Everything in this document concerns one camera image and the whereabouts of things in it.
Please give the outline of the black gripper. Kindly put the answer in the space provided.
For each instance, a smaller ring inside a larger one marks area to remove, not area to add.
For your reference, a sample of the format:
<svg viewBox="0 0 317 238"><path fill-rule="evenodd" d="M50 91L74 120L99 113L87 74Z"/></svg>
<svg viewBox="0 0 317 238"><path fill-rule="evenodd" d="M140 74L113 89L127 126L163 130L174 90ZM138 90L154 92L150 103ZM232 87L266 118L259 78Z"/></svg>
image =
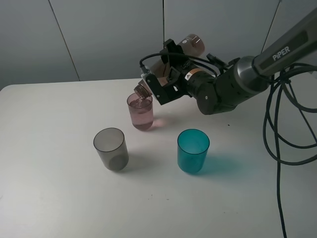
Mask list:
<svg viewBox="0 0 317 238"><path fill-rule="evenodd" d="M214 85L215 77L201 69L191 59L171 55L174 53L195 56L194 39L183 39L178 44L172 39L168 39L164 42L164 49L161 53L169 53L169 55L161 56L162 66L159 70L159 80L152 73L145 76L145 82L159 104L165 105L188 95L196 99L202 114L220 113L219 98ZM167 83L161 86L159 81Z"/></svg>

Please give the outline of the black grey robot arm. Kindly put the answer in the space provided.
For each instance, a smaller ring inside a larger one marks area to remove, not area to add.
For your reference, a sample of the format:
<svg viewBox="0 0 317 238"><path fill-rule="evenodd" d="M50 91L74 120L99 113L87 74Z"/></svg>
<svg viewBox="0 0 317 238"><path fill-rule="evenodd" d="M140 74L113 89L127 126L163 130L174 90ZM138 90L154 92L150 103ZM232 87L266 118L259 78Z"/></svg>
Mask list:
<svg viewBox="0 0 317 238"><path fill-rule="evenodd" d="M256 57L236 58L229 63L209 54L207 59L184 54L173 40L157 55L168 63L167 83L158 79L139 61L143 81L161 105L184 95L196 99L200 112L213 115L234 110L237 105L265 91L272 76L296 65L317 49L317 11L314 9L288 32Z"/></svg>

